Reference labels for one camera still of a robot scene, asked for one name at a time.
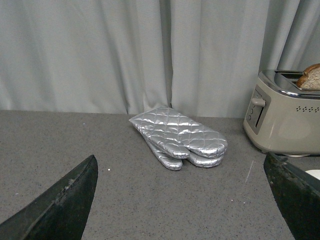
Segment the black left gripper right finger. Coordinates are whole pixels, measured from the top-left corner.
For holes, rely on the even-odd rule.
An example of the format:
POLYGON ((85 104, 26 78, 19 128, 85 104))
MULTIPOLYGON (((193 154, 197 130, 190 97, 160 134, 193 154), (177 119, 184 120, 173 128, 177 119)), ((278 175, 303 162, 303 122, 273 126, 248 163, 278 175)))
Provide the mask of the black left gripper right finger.
POLYGON ((264 163, 270 189, 282 217, 296 240, 320 238, 320 180, 267 153, 264 163))

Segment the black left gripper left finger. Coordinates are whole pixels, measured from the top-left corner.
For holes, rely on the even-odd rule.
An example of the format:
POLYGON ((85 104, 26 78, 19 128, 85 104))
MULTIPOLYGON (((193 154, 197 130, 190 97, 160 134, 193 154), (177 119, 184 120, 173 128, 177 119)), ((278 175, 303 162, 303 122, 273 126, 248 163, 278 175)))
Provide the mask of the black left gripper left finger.
POLYGON ((2 240, 80 240, 91 210, 98 163, 90 155, 30 204, 1 223, 2 240))

